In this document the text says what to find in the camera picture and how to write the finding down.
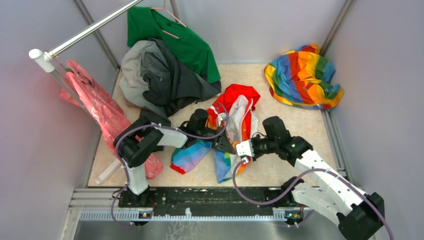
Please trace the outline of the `red white cartoon jacket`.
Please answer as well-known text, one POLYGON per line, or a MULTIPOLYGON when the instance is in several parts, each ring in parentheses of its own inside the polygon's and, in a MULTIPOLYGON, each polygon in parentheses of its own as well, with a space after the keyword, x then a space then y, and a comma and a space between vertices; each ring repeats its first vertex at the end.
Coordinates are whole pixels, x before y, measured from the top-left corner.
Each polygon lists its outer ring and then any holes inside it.
MULTIPOLYGON (((206 110, 207 127, 216 130, 219 114, 228 113, 229 121, 223 137, 233 150, 235 144, 250 139, 258 131, 259 120, 254 110, 260 98, 261 95, 252 86, 231 84, 206 110)), ((213 149, 213 143, 208 140, 198 139, 188 148, 177 148, 172 154, 170 167, 182 175, 186 174, 210 151, 213 151, 217 182, 221 184, 230 180, 236 164, 241 160, 229 151, 213 149)))

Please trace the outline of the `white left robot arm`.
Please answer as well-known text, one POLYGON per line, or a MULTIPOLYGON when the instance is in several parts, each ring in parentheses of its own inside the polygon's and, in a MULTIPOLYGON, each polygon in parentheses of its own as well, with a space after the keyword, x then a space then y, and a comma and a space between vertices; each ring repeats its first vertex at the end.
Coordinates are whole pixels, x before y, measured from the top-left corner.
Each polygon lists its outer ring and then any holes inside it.
POLYGON ((226 127, 230 115, 218 113, 216 128, 208 127, 209 114, 205 109, 196 109, 188 121, 179 127, 162 125, 140 118, 124 130, 115 140, 114 147, 118 159, 123 164, 127 177, 126 187, 130 190, 130 200, 138 207, 149 203, 149 184, 145 173, 145 163, 159 147, 171 146, 180 149, 191 147, 199 141, 208 142, 213 149, 223 153, 234 153, 226 127))

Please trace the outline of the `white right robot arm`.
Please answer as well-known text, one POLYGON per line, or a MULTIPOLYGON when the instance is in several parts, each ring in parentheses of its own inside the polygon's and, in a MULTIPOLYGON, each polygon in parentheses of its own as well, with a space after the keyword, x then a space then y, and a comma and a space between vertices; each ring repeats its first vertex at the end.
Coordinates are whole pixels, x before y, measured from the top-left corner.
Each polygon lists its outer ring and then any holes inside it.
POLYGON ((303 137, 292 136, 278 116, 262 124, 265 135, 237 144, 236 151, 253 160, 276 154, 301 171, 282 191, 284 204, 309 207, 334 223, 347 240, 368 240, 387 226, 385 203, 378 193, 368 194, 348 182, 303 137))

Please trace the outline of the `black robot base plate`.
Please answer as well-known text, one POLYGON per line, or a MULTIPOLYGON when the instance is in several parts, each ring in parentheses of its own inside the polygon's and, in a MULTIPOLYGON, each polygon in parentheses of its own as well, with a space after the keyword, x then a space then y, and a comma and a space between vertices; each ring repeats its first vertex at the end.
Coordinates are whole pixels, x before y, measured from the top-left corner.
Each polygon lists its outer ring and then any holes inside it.
POLYGON ((233 187, 150 187, 141 195, 114 192, 120 208, 151 209, 155 217, 256 217, 300 220, 309 211, 289 195, 270 205, 250 203, 233 187))

